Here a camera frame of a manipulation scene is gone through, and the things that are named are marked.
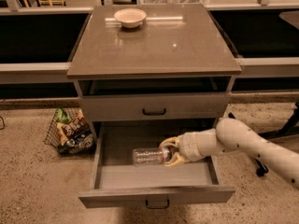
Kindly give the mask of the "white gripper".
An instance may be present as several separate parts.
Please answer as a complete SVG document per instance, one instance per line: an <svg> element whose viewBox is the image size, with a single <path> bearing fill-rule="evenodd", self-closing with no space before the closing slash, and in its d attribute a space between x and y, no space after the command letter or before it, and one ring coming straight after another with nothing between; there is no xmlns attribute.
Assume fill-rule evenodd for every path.
<svg viewBox="0 0 299 224"><path fill-rule="evenodd" d="M199 161L205 156L199 149L198 133L185 133L180 138L169 137L160 144L160 147L169 149L179 149L174 154L168 153L164 156L164 165L173 167L188 163L189 161Z"/></svg>

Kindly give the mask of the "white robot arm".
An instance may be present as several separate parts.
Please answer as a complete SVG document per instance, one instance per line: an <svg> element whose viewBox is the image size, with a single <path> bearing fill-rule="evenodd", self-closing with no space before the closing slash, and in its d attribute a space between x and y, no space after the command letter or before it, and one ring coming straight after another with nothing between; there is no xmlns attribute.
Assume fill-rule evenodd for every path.
<svg viewBox="0 0 299 224"><path fill-rule="evenodd" d="M174 151L170 160L164 162L165 166L243 152L299 188L299 154L262 138L238 119L220 119L215 128L167 138L159 148Z"/></svg>

